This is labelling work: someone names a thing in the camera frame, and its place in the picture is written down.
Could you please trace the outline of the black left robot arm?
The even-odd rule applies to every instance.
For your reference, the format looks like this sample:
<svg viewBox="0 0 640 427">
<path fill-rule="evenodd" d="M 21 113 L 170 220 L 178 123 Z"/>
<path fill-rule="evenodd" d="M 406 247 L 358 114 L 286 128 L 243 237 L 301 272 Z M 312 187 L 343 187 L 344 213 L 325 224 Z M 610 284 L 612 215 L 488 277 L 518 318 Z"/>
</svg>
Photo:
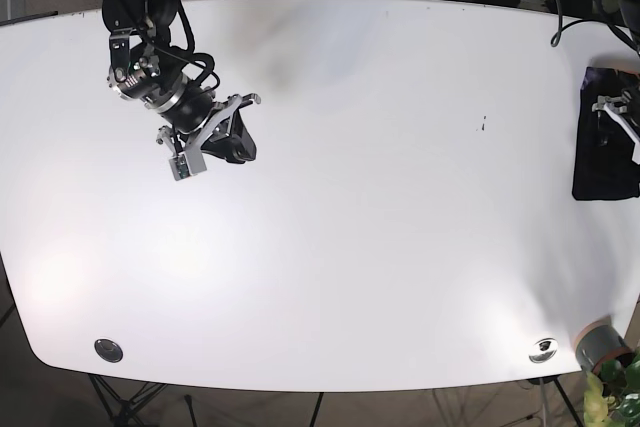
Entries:
<svg viewBox="0 0 640 427">
<path fill-rule="evenodd" d="M 594 0 L 599 21 L 639 53 L 639 0 Z M 590 67 L 581 87 L 580 165 L 639 168 L 639 73 Z"/>
</svg>

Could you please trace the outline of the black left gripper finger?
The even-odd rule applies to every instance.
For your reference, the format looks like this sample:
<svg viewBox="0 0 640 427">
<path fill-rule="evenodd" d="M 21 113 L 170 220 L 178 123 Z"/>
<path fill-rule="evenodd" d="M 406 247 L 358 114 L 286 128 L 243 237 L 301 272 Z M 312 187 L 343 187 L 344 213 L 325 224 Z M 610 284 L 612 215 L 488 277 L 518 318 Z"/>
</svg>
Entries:
<svg viewBox="0 0 640 427">
<path fill-rule="evenodd" d="M 612 121 L 618 124 L 627 137 L 634 144 L 632 150 L 632 161 L 639 162 L 639 124 L 632 118 L 636 108 L 632 106 L 632 100 L 623 95 L 617 97 L 598 96 L 592 105 L 593 112 L 604 112 Z"/>
</svg>

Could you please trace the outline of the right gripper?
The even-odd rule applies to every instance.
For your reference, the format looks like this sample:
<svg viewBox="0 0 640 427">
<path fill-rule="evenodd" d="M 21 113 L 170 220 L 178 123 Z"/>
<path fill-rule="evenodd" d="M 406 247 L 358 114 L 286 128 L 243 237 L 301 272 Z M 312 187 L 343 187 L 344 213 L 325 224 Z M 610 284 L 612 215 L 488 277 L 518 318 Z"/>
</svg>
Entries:
<svg viewBox="0 0 640 427">
<path fill-rule="evenodd" d="M 240 110 L 260 104 L 255 94 L 242 97 L 238 109 L 216 129 L 204 129 L 215 114 L 227 107 L 215 100 L 215 90 L 191 79 L 184 64 L 172 60 L 149 45 L 130 48 L 127 42 L 109 44 L 111 66 L 108 85 L 126 101 L 138 100 L 158 114 L 167 125 L 158 130 L 156 142 L 171 152 L 169 165 L 176 181 L 207 170 L 205 153 L 231 164 L 252 162 L 257 146 L 249 134 Z"/>
</svg>

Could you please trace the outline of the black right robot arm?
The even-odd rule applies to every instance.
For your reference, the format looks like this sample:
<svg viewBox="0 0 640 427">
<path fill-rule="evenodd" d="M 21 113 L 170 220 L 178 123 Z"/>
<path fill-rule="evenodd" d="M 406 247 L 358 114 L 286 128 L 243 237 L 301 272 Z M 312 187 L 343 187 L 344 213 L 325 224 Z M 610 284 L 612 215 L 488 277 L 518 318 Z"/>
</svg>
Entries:
<svg viewBox="0 0 640 427">
<path fill-rule="evenodd" d="M 175 180 L 206 171 L 207 156 L 252 162 L 257 147 L 241 111 L 260 103 L 255 93 L 216 98 L 212 55 L 199 52 L 182 0 L 103 0 L 110 33 L 110 89 L 138 100 L 165 120 L 156 141 L 166 146 Z"/>
</svg>

